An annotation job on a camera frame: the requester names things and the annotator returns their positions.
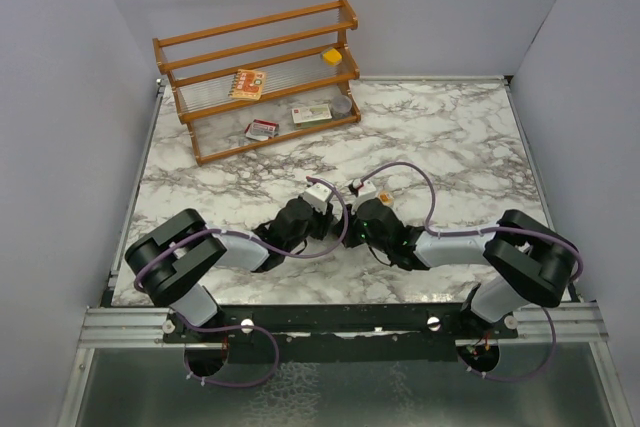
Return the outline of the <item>clear pill bottle gold lid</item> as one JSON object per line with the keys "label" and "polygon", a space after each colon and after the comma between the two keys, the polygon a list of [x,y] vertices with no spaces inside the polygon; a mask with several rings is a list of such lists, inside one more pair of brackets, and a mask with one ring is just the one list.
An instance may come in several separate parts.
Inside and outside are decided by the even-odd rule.
{"label": "clear pill bottle gold lid", "polygon": [[387,207],[392,207],[394,205],[394,196],[385,190],[380,191],[377,194],[377,198],[381,201],[381,203]]}

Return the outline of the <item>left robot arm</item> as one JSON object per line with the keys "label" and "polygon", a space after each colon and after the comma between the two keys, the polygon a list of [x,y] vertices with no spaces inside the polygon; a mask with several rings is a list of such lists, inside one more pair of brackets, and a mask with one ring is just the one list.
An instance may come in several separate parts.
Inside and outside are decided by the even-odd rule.
{"label": "left robot arm", "polygon": [[300,195],[276,217],[236,236],[209,229],[188,208],[129,246],[125,261],[136,275],[134,287],[156,307],[186,319],[186,329],[206,342],[220,332],[219,306],[200,280],[212,267],[268,272],[287,257],[300,256],[308,238],[322,240],[333,221],[333,206]]}

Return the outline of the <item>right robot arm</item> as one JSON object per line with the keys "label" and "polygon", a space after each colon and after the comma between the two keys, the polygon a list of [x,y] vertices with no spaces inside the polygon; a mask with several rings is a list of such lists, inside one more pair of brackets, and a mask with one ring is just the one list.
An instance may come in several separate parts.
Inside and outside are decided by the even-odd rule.
{"label": "right robot arm", "polygon": [[461,330],[481,338],[508,313],[528,304],[555,308],[580,261],[576,247],[519,210],[469,231],[430,231],[404,224],[378,198],[349,205],[338,223],[343,245],[365,245],[406,271],[449,265],[484,265],[497,276],[473,287],[459,314]]}

